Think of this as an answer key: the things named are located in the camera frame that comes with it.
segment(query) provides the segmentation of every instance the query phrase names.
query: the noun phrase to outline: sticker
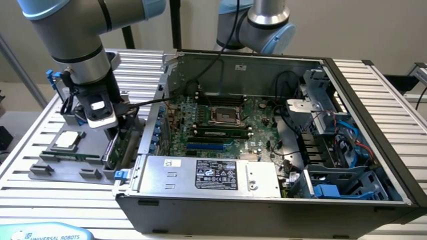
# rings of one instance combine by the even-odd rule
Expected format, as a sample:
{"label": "sticker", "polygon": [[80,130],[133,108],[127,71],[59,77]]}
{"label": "sticker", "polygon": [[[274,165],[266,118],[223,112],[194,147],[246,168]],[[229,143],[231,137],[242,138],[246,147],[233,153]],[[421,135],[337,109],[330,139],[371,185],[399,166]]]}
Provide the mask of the sticker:
{"label": "sticker", "polygon": [[247,70],[247,66],[246,65],[237,65],[235,66],[235,70],[239,70],[239,71],[246,71]]}
{"label": "sticker", "polygon": [[181,159],[165,159],[163,166],[179,168],[182,166],[182,160]]}
{"label": "sticker", "polygon": [[198,160],[195,166],[195,187],[198,189],[238,190],[237,162]]}

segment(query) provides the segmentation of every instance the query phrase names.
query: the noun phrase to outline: blue clip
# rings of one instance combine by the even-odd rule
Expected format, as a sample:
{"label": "blue clip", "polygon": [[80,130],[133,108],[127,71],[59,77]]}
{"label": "blue clip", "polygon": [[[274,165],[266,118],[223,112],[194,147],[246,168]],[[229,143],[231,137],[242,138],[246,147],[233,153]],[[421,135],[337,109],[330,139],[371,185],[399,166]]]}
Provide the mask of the blue clip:
{"label": "blue clip", "polygon": [[51,84],[52,89],[58,91],[59,89],[54,81],[54,78],[58,78],[58,73],[54,74],[54,71],[50,69],[47,70],[46,75],[47,75],[47,80],[48,80],[48,83]]}
{"label": "blue clip", "polygon": [[114,180],[125,181],[129,179],[129,171],[115,171]]}
{"label": "blue clip", "polygon": [[341,195],[339,188],[337,185],[319,184],[314,187],[314,195],[319,199],[355,199],[369,200],[374,196],[374,192],[369,191],[362,195]]}

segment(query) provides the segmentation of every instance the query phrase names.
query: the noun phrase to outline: metal case panel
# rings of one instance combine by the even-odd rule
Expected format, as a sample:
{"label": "metal case panel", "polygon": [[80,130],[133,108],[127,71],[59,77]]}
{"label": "metal case panel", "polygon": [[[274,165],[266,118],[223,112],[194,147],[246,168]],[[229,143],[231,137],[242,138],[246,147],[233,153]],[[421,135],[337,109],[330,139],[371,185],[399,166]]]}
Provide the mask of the metal case panel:
{"label": "metal case panel", "polygon": [[410,213],[411,207],[117,197],[143,233],[357,239]]}

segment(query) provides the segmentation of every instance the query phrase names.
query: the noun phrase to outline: slotted aluminum surface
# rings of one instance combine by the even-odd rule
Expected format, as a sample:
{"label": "slotted aluminum surface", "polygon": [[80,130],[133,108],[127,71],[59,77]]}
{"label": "slotted aluminum surface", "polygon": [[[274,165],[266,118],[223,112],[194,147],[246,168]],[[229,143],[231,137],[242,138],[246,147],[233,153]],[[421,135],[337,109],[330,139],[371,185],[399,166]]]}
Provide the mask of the slotted aluminum surface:
{"label": "slotted aluminum surface", "polygon": [[391,146],[427,192],[427,122],[374,66],[335,60]]}
{"label": "slotted aluminum surface", "polygon": [[[162,74],[162,54],[161,51],[121,50],[122,64],[115,75],[122,90],[130,91],[133,102],[149,101],[154,97]],[[343,63],[351,67],[351,64],[358,62],[345,61]],[[358,65],[359,71],[363,71],[365,67]],[[370,105],[374,107],[373,111],[382,111],[382,106],[374,103],[375,101]],[[63,222],[87,228],[99,240],[189,239],[185,236],[142,235],[137,232],[114,199],[112,186],[28,178],[30,167],[36,163],[40,151],[47,148],[64,122],[58,112],[59,108],[60,101],[56,96],[0,166],[0,224]],[[142,108],[143,118],[147,118],[149,110],[150,106]],[[403,133],[391,132],[390,134],[402,135]],[[425,240],[426,235],[427,217],[425,216],[407,225],[385,225],[361,239]],[[193,239],[251,238],[198,236]]]}

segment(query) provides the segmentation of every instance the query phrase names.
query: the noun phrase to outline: wire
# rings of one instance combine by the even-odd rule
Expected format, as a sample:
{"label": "wire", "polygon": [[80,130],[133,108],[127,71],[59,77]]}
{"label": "wire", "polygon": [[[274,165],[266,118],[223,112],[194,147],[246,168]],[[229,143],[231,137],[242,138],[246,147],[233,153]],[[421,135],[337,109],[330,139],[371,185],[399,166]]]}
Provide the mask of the wire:
{"label": "wire", "polygon": [[273,148],[271,148],[271,151],[274,152],[274,154],[277,154],[278,156],[289,156],[289,155],[293,155],[293,154],[298,154],[298,153],[301,153],[301,151],[294,151],[294,152],[291,152],[291,153],[287,153],[287,154],[281,154],[281,153],[278,153],[277,152],[277,146],[278,146],[278,144],[282,142],[282,140],[281,141],[278,141],[277,143],[275,143],[275,145],[273,146]]}
{"label": "wire", "polygon": [[291,126],[291,124],[289,123],[286,117],[283,116],[283,113],[282,113],[282,109],[283,109],[285,106],[281,107],[279,109],[279,112],[281,112],[281,117],[282,117],[282,120],[285,122],[285,124],[287,125],[287,127],[293,130],[293,132],[297,134],[297,136],[301,134],[299,131]]}
{"label": "wire", "polygon": [[214,66],[214,64],[217,63],[217,61],[221,59],[221,56],[226,50],[226,47],[229,46],[234,35],[235,35],[235,31],[237,31],[237,27],[238,27],[238,21],[239,21],[239,12],[241,12],[241,0],[237,0],[237,11],[235,11],[235,17],[234,17],[234,23],[233,23],[233,28],[231,28],[231,33],[227,39],[227,42],[225,44],[225,46],[222,47],[218,56],[215,57],[215,59],[213,60],[213,62],[207,65],[207,67],[203,69],[203,71],[186,83],[185,87],[187,88],[187,86],[190,84],[193,84],[194,82],[199,83],[199,78],[207,73],[207,71],[211,69],[211,67]]}
{"label": "wire", "polygon": [[274,85],[275,85],[275,89],[274,89],[274,99],[275,100],[278,100],[278,88],[279,88],[279,86],[278,86],[278,84],[279,84],[279,78],[281,78],[281,76],[283,75],[283,74],[294,74],[295,76],[297,76],[297,79],[298,79],[298,86],[301,85],[301,76],[294,72],[294,71],[291,71],[291,70],[286,70],[286,71],[283,71],[283,72],[281,72],[277,76],[275,76],[275,79],[274,79]]}
{"label": "wire", "polygon": [[419,109],[419,105],[421,105],[421,102],[422,102],[423,95],[425,95],[426,91],[427,91],[427,87],[425,88],[425,90],[422,91],[422,93],[419,95],[419,99],[418,99],[418,102],[417,102],[415,110]]}
{"label": "wire", "polygon": [[315,117],[313,118],[313,120],[307,123],[306,127],[305,127],[305,130],[307,131],[307,128],[310,127],[310,125],[315,122],[317,118],[319,117],[319,113],[331,113],[335,115],[335,112],[333,110],[323,110],[323,111],[314,111],[317,114],[315,114]]}
{"label": "wire", "polygon": [[247,115],[245,118],[242,118],[241,122],[243,122],[245,120],[247,120],[250,117],[250,115]]}
{"label": "wire", "polygon": [[358,131],[358,128],[355,128],[354,126],[350,125],[350,123],[342,121],[342,120],[338,120],[337,121],[338,124],[343,125],[346,128],[349,128],[350,130],[353,130],[354,132],[354,135],[355,135],[355,138],[358,139],[359,137],[359,131]]}
{"label": "wire", "polygon": [[75,100],[75,95],[71,94],[62,104],[60,111],[59,111],[60,115],[70,114],[72,112],[74,100]]}
{"label": "wire", "polygon": [[[206,66],[203,71],[187,81],[187,83],[182,87],[183,89],[187,89],[189,85],[193,84],[194,82],[199,83],[199,78],[207,73],[207,71],[211,69],[211,67],[217,63],[217,61],[221,59],[221,56],[222,56],[222,54],[223,54],[223,52],[226,50],[226,47],[229,46],[229,44],[230,44],[230,42],[231,42],[231,40],[234,38],[234,35],[235,35],[235,31],[237,31],[237,27],[238,27],[238,21],[239,21],[239,12],[241,12],[241,0],[237,0],[235,18],[234,18],[233,29],[231,29],[231,33],[230,33],[227,42],[226,42],[223,48],[221,49],[221,51],[219,51],[215,59],[213,60],[213,62]],[[165,102],[165,101],[170,101],[170,100],[178,98],[178,96],[179,95],[175,95],[175,96],[169,97],[169,98],[162,98],[162,99],[157,99],[157,100],[135,103],[135,104],[130,105],[130,108],[138,108],[138,107],[149,105],[149,104],[155,104],[155,103],[161,103],[161,102]]]}
{"label": "wire", "polygon": [[370,158],[374,159],[374,152],[373,152],[371,148],[370,148],[367,145],[362,144],[361,142],[357,142],[355,144],[357,144],[359,147],[362,147],[362,148],[365,148],[365,149],[367,150],[369,155],[370,155]]}
{"label": "wire", "polygon": [[135,104],[130,105],[130,108],[138,108],[138,107],[146,106],[149,104],[155,104],[155,103],[161,103],[161,102],[165,102],[165,101],[170,101],[170,100],[174,100],[177,97],[178,96],[173,96],[173,97],[161,98],[161,99],[155,99],[155,100],[151,100],[151,101],[145,101],[145,102],[141,102],[141,103],[135,103]]}

